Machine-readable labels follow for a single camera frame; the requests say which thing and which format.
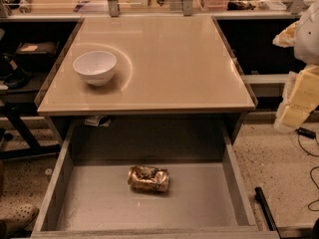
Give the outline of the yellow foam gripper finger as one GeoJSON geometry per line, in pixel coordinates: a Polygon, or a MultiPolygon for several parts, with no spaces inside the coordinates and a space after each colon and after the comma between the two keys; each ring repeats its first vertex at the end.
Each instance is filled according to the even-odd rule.
{"type": "Polygon", "coordinates": [[[298,129],[319,106],[319,66],[307,65],[299,73],[290,72],[274,128],[280,132],[298,129]]]}
{"type": "Polygon", "coordinates": [[[275,36],[272,44],[282,48],[294,47],[297,25],[298,21],[290,24],[287,28],[275,36]]]}

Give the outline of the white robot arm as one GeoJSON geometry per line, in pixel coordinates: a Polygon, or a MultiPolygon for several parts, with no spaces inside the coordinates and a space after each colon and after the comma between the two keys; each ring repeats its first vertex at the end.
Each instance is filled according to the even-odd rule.
{"type": "Polygon", "coordinates": [[[282,48],[292,47],[295,58],[306,64],[299,73],[288,74],[276,112],[274,127],[280,132],[291,132],[300,128],[319,106],[319,0],[272,43],[282,48]]]}

